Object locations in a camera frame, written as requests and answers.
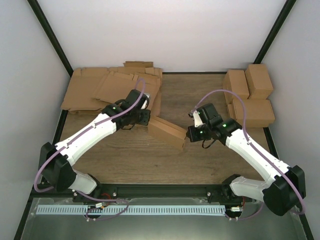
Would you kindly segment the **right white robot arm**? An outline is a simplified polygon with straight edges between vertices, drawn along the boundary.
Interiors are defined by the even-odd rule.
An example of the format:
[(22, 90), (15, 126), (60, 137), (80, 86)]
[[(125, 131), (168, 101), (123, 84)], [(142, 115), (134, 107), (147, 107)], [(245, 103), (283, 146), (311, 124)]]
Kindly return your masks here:
[(262, 177), (247, 179), (241, 175), (229, 177), (222, 188), (229, 202), (248, 197), (263, 202), (277, 216), (283, 216), (306, 197), (305, 172), (289, 166), (255, 142), (233, 118), (223, 120), (213, 104), (207, 103), (190, 112), (193, 125), (186, 136), (190, 142), (219, 141), (236, 152)]

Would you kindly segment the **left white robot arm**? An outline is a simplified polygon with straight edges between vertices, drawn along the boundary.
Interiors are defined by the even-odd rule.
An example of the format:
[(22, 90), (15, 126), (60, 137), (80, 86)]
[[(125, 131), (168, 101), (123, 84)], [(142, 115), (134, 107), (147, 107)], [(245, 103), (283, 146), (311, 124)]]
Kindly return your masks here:
[(56, 144), (45, 143), (40, 149), (40, 174), (50, 183), (49, 189), (81, 192), (91, 202), (102, 196), (101, 183), (88, 173), (73, 169), (80, 157), (102, 139), (126, 126), (147, 126), (151, 111), (150, 95), (137, 89), (125, 99), (108, 104), (97, 117), (71, 137)]

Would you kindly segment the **brown cardboard box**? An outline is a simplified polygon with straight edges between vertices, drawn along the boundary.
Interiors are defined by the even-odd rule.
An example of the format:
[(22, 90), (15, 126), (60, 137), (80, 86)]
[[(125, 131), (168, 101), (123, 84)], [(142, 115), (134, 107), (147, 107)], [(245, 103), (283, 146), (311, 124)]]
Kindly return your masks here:
[(186, 142), (187, 131), (158, 116), (151, 116), (148, 122), (148, 134), (178, 150), (182, 150)]

